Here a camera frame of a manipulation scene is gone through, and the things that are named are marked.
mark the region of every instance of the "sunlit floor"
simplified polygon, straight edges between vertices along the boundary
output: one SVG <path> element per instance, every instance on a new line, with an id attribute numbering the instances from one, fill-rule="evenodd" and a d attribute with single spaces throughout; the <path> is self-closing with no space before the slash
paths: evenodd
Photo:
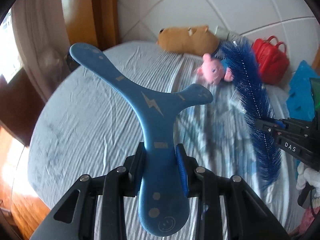
<path id="1" fill-rule="evenodd" d="M 28 148 L 0 127 L 0 207 L 11 212 L 8 221 L 16 224 L 24 239 L 50 211 L 28 182 L 28 155 Z"/>

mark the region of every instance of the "red backpack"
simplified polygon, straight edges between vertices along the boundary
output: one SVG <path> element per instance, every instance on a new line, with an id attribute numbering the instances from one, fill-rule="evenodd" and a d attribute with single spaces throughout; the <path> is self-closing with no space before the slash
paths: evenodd
<path id="1" fill-rule="evenodd" d="M 270 41 L 275 38 L 276 45 L 272 45 Z M 283 44 L 284 52 L 278 47 Z M 284 42 L 279 42 L 276 36 L 271 36 L 267 40 L 257 39 L 252 49 L 259 63 L 259 73 L 262 82 L 269 85 L 278 84 L 289 66 L 289 59 L 286 56 L 287 46 Z"/>

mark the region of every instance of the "metal screw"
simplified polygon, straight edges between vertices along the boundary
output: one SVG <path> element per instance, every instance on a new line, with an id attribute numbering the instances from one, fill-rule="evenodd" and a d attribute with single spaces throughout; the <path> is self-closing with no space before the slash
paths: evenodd
<path id="1" fill-rule="evenodd" d="M 88 174 L 84 174 L 80 177 L 80 181 L 87 181 L 89 180 L 90 176 Z"/>
<path id="2" fill-rule="evenodd" d="M 204 172 L 205 172 L 205 168 L 199 166 L 199 167 L 196 168 L 196 172 L 197 172 L 197 173 L 204 173 Z"/>
<path id="3" fill-rule="evenodd" d="M 127 169 L 124 166 L 120 166 L 117 168 L 117 172 L 121 173 L 121 172 L 125 172 Z"/>
<path id="4" fill-rule="evenodd" d="M 235 176 L 232 176 L 232 180 L 233 180 L 234 182 L 240 182 L 240 181 L 241 181 L 241 177 L 238 176 L 238 175 L 235 175 Z"/>

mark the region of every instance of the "blue tinsel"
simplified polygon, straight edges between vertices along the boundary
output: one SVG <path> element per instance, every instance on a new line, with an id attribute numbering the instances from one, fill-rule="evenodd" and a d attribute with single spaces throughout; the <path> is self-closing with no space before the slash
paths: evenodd
<path id="1" fill-rule="evenodd" d="M 281 167 L 280 149 L 268 133 L 255 128 L 256 118 L 273 118 L 273 112 L 258 73 L 258 63 L 246 38 L 226 42 L 221 51 L 227 59 L 234 76 L 233 83 L 240 94 L 241 105 L 245 110 L 245 120 L 249 126 L 251 141 L 258 160 L 263 189 L 279 177 Z"/>

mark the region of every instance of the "window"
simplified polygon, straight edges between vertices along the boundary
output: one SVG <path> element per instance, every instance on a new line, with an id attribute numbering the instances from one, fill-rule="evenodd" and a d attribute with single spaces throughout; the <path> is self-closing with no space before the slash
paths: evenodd
<path id="1" fill-rule="evenodd" d="M 0 75 L 9 83 L 21 69 L 20 56 L 14 40 L 11 9 L 0 25 Z"/>

